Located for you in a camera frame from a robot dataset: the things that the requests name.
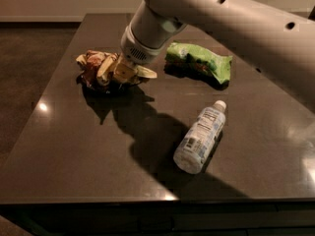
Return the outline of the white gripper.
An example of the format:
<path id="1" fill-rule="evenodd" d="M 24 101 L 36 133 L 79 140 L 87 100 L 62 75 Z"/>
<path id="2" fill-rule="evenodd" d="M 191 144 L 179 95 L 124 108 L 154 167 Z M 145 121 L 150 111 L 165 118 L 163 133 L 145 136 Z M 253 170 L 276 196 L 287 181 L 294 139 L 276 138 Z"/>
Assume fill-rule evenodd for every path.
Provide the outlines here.
<path id="1" fill-rule="evenodd" d="M 112 79 L 114 82 L 119 84 L 135 84 L 137 82 L 137 71 L 132 62 L 140 65 L 149 64 L 161 52 L 160 48 L 150 48 L 139 42 L 132 33 L 130 26 L 126 27 L 120 41 L 120 46 L 124 56 L 120 54 L 118 57 L 117 53 L 110 54 L 104 59 L 97 71 L 96 80 L 101 86 L 109 84 L 108 73 L 113 65 Z"/>

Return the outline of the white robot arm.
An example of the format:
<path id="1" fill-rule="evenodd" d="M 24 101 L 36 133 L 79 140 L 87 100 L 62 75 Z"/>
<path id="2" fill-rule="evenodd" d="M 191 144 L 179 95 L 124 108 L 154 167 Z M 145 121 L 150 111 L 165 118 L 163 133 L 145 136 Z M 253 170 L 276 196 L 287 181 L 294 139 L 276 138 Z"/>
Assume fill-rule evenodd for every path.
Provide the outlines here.
<path id="1" fill-rule="evenodd" d="M 121 38 L 136 64 L 152 62 L 190 25 L 315 108 L 315 22 L 253 0 L 143 0 Z"/>

